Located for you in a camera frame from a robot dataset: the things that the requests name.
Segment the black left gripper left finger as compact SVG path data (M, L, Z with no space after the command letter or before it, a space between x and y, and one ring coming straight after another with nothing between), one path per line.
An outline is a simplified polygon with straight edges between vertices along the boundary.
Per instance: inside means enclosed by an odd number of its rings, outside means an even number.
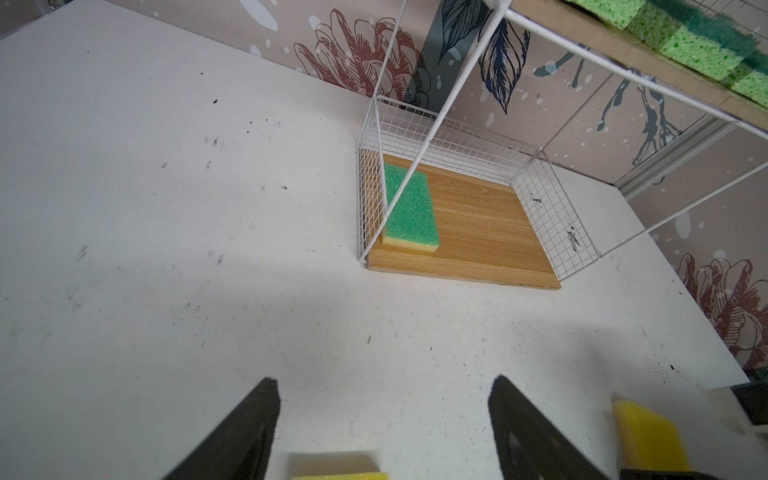
M281 399L278 382L263 378L167 479L263 479Z

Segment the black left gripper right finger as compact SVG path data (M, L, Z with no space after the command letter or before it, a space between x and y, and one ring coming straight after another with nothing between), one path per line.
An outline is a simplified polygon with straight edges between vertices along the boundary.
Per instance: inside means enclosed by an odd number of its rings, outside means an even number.
M505 479L603 479L597 469L503 375L490 390L488 410Z

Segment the light green sponge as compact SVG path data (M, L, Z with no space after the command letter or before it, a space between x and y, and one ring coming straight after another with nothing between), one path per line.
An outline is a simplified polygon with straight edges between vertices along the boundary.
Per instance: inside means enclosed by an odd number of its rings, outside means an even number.
M440 245L428 177L416 170L388 217L382 243L397 248L436 252Z

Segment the dark green sponge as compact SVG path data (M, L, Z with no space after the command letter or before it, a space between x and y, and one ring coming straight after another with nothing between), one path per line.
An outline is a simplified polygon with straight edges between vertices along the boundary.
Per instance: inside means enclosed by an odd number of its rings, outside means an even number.
M767 107L767 55L753 51L730 71L721 83L758 105Z
M646 5L646 0L567 0L604 23L625 29Z

